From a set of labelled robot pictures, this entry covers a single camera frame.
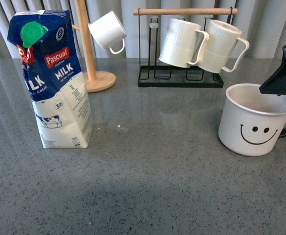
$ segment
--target ribbed white mug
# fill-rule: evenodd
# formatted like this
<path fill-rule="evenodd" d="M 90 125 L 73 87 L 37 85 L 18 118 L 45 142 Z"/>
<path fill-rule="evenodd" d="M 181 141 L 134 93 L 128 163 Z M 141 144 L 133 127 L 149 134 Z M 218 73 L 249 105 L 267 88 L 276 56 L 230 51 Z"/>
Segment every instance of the ribbed white mug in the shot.
<path fill-rule="evenodd" d="M 159 60 L 173 66 L 189 68 L 202 59 L 202 52 L 209 39 L 208 33 L 200 31 L 201 26 L 196 23 L 179 19 L 170 19 L 165 41 L 160 50 Z M 203 40 L 199 46 L 195 62 L 192 61 L 196 50 L 196 42 L 199 34 L 203 34 Z"/>
<path fill-rule="evenodd" d="M 220 73 L 221 70 L 232 72 L 242 59 L 242 56 L 249 48 L 249 42 L 241 38 L 242 32 L 235 26 L 217 20 L 211 20 L 206 32 L 209 33 L 209 40 L 203 52 L 202 60 L 197 64 L 203 70 Z M 237 58 L 232 69 L 225 66 L 232 54 L 237 42 L 244 44 L 244 49 Z M 201 53 L 196 51 L 194 57 Z"/>
<path fill-rule="evenodd" d="M 123 51 L 125 47 L 124 38 L 127 36 L 127 33 L 113 11 L 105 14 L 94 23 L 89 23 L 88 28 L 94 40 L 105 51 L 110 50 L 112 54 L 119 54 Z M 112 50 L 112 45 L 121 40 L 123 42 L 122 48 L 117 52 Z"/>

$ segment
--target black metal rack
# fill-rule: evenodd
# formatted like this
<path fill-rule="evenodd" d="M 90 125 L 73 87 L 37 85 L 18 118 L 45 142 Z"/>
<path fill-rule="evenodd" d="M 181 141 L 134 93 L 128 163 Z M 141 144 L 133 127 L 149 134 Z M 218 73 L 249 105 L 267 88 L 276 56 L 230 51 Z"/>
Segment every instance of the black metal rack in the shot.
<path fill-rule="evenodd" d="M 140 8 L 138 9 L 138 41 L 139 41 L 139 87 L 190 87 L 190 88 L 223 88 L 224 82 L 218 73 L 210 73 L 197 66 L 180 68 L 171 65 L 158 65 L 157 42 L 158 42 L 158 17 L 152 16 L 149 27 L 148 64 L 141 65 L 141 26 Z M 233 8 L 230 8 L 227 23 L 231 24 Z M 155 31 L 155 57 L 151 65 L 151 35 Z"/>

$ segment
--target pascual logo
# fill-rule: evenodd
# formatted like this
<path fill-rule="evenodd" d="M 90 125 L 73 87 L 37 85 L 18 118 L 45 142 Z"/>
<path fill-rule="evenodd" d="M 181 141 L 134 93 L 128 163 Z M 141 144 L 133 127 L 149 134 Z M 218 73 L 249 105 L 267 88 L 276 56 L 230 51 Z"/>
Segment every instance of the pascual logo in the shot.
<path fill-rule="evenodd" d="M 34 62 L 33 47 L 29 47 L 28 50 L 25 50 L 21 46 L 17 45 L 17 48 L 24 65 L 27 65 L 28 63 L 31 64 Z"/>
<path fill-rule="evenodd" d="M 45 62 L 49 69 L 52 68 L 54 64 L 56 64 L 57 62 L 64 60 L 66 58 L 69 58 L 69 47 L 65 47 L 62 50 L 52 55 L 47 55 L 44 57 Z"/>
<path fill-rule="evenodd" d="M 56 33 L 56 39 L 57 41 L 60 41 L 63 36 L 64 36 L 64 33 L 65 33 L 65 30 L 63 27 L 60 27 L 58 30 L 57 30 L 57 33 Z"/>

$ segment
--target white mug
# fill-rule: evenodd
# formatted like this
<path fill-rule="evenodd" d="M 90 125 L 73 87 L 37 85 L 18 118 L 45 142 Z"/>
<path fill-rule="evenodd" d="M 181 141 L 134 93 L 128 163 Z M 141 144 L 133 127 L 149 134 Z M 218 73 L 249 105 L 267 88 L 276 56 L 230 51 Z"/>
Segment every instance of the white mug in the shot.
<path fill-rule="evenodd" d="M 119 54 L 123 51 L 125 47 L 124 38 L 127 36 L 127 33 L 113 11 L 105 14 L 94 23 L 89 23 L 88 28 L 94 40 L 105 51 L 110 50 L 112 54 Z M 122 48 L 117 52 L 113 51 L 112 45 L 121 40 L 123 42 Z"/>
<path fill-rule="evenodd" d="M 261 94 L 259 87 L 229 87 L 219 127 L 221 142 L 246 156 L 267 154 L 278 137 L 286 137 L 286 95 Z"/>
<path fill-rule="evenodd" d="M 237 68 L 242 56 L 249 48 L 249 42 L 241 38 L 242 32 L 231 24 L 211 20 L 206 32 L 209 33 L 209 41 L 203 52 L 203 59 L 197 64 L 203 70 L 220 73 L 221 70 L 232 72 Z M 225 66 L 237 42 L 244 43 L 244 50 L 237 58 L 232 69 Z"/>
<path fill-rule="evenodd" d="M 160 50 L 159 60 L 173 66 L 189 68 L 202 59 L 202 52 L 209 39 L 208 33 L 200 31 L 201 26 L 188 21 L 170 19 L 167 34 Z M 196 50 L 196 42 L 199 34 L 203 34 L 203 40 L 199 47 L 195 62 L 192 61 Z"/>

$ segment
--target wooden dowel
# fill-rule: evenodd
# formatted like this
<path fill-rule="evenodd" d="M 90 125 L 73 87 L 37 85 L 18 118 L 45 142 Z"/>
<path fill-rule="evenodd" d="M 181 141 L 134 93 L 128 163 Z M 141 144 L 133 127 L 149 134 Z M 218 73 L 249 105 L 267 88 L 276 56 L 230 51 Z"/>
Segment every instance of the wooden dowel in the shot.
<path fill-rule="evenodd" d="M 85 56 L 86 69 L 88 72 L 88 79 L 90 81 L 96 80 L 96 70 L 93 58 L 93 51 L 90 44 L 90 35 L 88 30 L 88 13 L 86 11 L 85 0 L 74 0 L 78 21 L 81 32 L 83 52 Z"/>
<path fill-rule="evenodd" d="M 72 28 L 74 29 L 74 30 L 78 30 L 78 31 L 80 31 L 80 28 L 78 27 L 78 26 L 76 26 L 76 25 L 72 25 Z"/>
<path fill-rule="evenodd" d="M 232 9 L 236 15 L 237 8 Z M 181 8 L 181 9 L 139 9 L 139 15 L 230 15 L 230 8 Z M 138 16 L 138 9 L 133 10 L 133 15 Z"/>

